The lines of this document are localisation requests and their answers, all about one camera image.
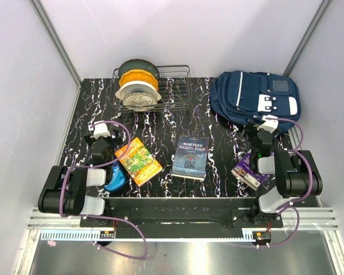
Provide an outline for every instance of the white plastic part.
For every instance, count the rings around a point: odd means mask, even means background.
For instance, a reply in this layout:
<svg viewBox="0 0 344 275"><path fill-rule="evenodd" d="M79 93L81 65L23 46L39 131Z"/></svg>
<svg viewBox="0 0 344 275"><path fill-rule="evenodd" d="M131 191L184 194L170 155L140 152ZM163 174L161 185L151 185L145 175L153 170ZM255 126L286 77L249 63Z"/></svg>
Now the white plastic part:
<svg viewBox="0 0 344 275"><path fill-rule="evenodd" d="M241 72L239 95L237 97L237 103L236 103L237 106L239 106L240 99L241 99L242 79L243 79L243 72Z"/></svg>
<svg viewBox="0 0 344 275"><path fill-rule="evenodd" d="M271 106L272 106L272 103L270 100L270 96L259 95L259 104L257 106L258 112L271 112Z"/></svg>
<svg viewBox="0 0 344 275"><path fill-rule="evenodd" d="M101 198L95 198L85 195L84 206L81 215L102 215L105 201Z"/></svg>
<svg viewBox="0 0 344 275"><path fill-rule="evenodd" d="M297 114L298 112L297 101L294 97L289 97L289 109L291 112L291 116Z"/></svg>
<svg viewBox="0 0 344 275"><path fill-rule="evenodd" d="M294 198L284 199L274 187L265 195L259 197L260 210L264 213L277 213L276 209L285 202L288 202Z"/></svg>
<svg viewBox="0 0 344 275"><path fill-rule="evenodd" d="M105 183L105 170L103 169L88 169L87 186L101 186Z"/></svg>
<svg viewBox="0 0 344 275"><path fill-rule="evenodd" d="M268 156L258 159L257 169L260 174L275 174L274 156Z"/></svg>
<svg viewBox="0 0 344 275"><path fill-rule="evenodd" d="M273 133L277 129L277 126L279 124L279 122L276 119L277 117L272 116L272 115L263 116L262 121L264 121L264 123L258 126L257 129L264 129L270 133Z"/></svg>
<svg viewBox="0 0 344 275"><path fill-rule="evenodd" d="M107 137L111 136L111 133L108 131L106 123L100 123L94 126L93 136L95 139L98 139L99 137Z"/></svg>

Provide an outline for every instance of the navy backpack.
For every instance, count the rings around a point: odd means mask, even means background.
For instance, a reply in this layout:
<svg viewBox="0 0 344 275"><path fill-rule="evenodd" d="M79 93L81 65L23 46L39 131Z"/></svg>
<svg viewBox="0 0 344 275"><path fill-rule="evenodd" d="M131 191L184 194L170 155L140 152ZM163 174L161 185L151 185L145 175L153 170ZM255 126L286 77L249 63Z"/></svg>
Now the navy backpack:
<svg viewBox="0 0 344 275"><path fill-rule="evenodd" d="M210 105L231 122L264 123L264 115L298 121L301 108L298 88L289 77L269 73L225 72L214 80ZM293 123L280 121L278 129L288 131Z"/></svg>

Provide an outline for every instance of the blue plastic toy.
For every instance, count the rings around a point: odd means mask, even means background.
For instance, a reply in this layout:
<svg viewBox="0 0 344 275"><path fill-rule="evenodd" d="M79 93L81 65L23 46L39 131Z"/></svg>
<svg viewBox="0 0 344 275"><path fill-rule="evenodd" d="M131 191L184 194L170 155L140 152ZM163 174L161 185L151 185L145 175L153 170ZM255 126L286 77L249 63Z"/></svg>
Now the blue plastic toy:
<svg viewBox="0 0 344 275"><path fill-rule="evenodd" d="M112 164L112 169L114 171L114 173L112 174L112 179L108 185L104 186L104 188L109 192L120 189L126 182L126 177L120 169L118 162Z"/></svg>

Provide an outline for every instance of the comic book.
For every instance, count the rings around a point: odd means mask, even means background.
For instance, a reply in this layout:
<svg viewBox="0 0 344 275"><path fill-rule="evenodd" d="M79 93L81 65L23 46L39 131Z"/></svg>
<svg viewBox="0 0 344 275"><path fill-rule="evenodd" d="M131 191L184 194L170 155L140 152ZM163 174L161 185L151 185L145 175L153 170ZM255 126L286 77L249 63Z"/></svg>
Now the comic book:
<svg viewBox="0 0 344 275"><path fill-rule="evenodd" d="M115 155L119 157L126 150L126 147L124 146L115 152ZM120 162L138 186L146 183L162 171L162 166L137 137L131 141L130 148L120 158Z"/></svg>

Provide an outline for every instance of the white label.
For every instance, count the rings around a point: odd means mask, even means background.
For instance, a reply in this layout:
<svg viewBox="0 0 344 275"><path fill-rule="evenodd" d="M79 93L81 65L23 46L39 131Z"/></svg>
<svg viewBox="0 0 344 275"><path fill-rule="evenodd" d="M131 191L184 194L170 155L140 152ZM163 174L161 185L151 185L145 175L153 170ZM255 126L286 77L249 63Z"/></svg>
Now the white label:
<svg viewBox="0 0 344 275"><path fill-rule="evenodd" d="M258 182L253 176L251 176L249 174L246 174L244 179L256 187L258 187L260 185L260 182Z"/></svg>

